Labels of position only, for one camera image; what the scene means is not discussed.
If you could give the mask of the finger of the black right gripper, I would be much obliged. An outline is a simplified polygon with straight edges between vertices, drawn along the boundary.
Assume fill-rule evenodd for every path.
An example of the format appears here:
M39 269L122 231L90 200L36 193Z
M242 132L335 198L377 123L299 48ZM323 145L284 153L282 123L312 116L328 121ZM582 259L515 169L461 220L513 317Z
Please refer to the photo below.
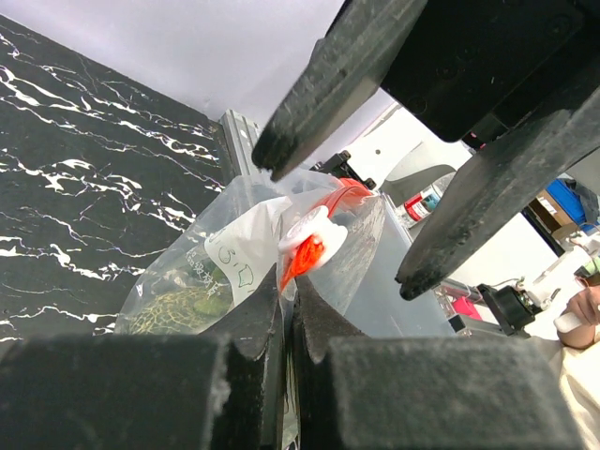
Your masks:
M254 165L277 182L310 157L376 93L427 4L344 2L263 128Z

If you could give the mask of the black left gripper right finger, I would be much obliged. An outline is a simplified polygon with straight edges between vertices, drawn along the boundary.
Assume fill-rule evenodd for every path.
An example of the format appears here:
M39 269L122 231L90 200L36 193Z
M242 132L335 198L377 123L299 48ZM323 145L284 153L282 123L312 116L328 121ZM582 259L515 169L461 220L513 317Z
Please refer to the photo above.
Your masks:
M296 281L292 360L304 449L580 449L526 339L373 338Z

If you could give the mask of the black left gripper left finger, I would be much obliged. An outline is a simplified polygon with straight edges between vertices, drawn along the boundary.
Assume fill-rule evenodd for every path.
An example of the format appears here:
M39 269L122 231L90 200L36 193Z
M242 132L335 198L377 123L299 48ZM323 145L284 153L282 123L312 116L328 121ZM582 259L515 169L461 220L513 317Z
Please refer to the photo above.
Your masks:
M277 449L277 274L197 335L57 336L1 361L5 449Z

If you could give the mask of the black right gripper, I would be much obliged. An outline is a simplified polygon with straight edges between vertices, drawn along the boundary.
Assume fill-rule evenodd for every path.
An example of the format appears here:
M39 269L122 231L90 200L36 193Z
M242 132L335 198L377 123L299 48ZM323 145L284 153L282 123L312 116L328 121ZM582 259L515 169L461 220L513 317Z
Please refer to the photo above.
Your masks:
M455 272L598 149L598 87L596 1L427 3L382 89L445 142L487 143L536 119L457 171L397 271L404 299Z

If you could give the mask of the fake green netted melon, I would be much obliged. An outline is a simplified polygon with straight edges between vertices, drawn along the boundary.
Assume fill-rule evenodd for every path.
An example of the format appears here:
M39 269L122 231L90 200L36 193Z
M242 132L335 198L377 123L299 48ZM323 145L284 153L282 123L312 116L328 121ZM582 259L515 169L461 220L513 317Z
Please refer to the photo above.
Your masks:
M233 307L230 288L185 288L159 295L126 320L126 334L197 335Z

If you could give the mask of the clear zip bag with vegetables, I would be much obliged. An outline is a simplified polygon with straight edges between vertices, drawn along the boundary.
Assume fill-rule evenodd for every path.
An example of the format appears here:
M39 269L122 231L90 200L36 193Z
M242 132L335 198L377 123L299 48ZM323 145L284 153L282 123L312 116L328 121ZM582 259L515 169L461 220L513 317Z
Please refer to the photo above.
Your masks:
M381 302L383 290L363 279L409 244L391 203L352 180L303 172L289 187L275 187L239 176L145 269L119 313L116 332L133 335L124 332L127 319L159 295L185 288L230 288L227 315L275 271L284 331L284 419L297 279L309 278L346 319L357 292L369 303Z

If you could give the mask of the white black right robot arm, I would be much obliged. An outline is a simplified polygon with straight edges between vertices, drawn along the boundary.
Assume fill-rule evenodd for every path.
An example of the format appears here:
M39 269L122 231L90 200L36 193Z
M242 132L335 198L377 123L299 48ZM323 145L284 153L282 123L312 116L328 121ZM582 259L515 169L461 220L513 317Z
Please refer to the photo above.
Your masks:
M398 201L456 173L397 271L412 300L458 269L562 173L599 189L595 1L347 1L252 160L279 180L376 91L440 140L401 135L366 162Z

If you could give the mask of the person hand in background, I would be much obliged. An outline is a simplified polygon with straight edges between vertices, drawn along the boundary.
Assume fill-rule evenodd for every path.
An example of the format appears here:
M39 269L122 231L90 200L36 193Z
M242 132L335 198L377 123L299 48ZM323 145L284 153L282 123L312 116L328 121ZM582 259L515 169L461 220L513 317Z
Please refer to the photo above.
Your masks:
M595 342L596 328L599 325L599 287L591 286L573 296L562 315L575 314L582 325L568 333L558 333L564 346L585 350Z

